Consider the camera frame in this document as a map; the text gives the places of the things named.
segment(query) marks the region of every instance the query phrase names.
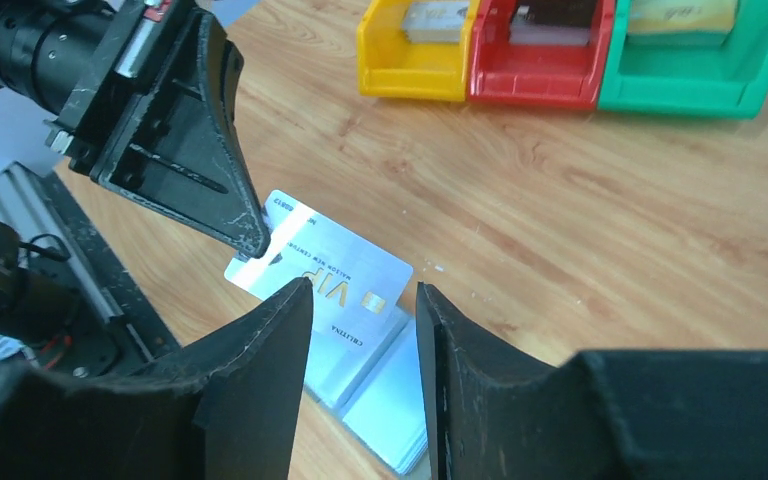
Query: wood grain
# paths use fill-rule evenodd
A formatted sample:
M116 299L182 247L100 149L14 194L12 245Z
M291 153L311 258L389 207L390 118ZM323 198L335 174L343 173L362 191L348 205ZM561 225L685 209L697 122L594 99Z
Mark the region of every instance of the wood grain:
M261 198L294 195L548 362L768 348L768 102L731 122L362 98L365 8L265 0L231 27ZM256 304L223 278L229 248L59 172L182 342ZM291 478L388 477L305 398Z

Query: red bin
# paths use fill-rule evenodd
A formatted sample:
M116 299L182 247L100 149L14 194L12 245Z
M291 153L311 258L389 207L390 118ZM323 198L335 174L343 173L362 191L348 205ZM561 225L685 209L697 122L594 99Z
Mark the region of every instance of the red bin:
M482 0L472 28L467 96L474 102L595 110L615 0L598 0L586 46L511 45L517 0Z

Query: white card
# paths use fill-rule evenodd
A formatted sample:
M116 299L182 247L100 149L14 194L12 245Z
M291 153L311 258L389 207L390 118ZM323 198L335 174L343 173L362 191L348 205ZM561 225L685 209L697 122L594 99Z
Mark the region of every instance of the white card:
M237 255L225 278L266 299L306 276L313 282L315 332L356 349L379 344L413 267L279 190L269 195L265 216L272 230L266 255Z

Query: plastic bin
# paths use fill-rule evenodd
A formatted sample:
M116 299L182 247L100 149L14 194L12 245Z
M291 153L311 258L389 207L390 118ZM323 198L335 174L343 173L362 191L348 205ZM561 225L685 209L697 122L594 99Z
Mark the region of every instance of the plastic bin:
M768 0L740 0L717 47L626 43L631 0L618 0L599 108L754 117L768 92Z
M376 97L464 101L479 0L470 1L457 45L411 44L402 31L411 3L372 0L357 30L358 90Z
M511 45L516 0L484 0L473 25L469 99L594 110L614 25L614 0L598 0L584 47Z

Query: yellow package in bin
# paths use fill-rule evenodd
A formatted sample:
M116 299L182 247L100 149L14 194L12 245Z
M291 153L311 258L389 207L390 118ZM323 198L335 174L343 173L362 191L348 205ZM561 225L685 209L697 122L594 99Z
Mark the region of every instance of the yellow package in bin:
M722 43L738 0L633 0L628 36L635 43Z

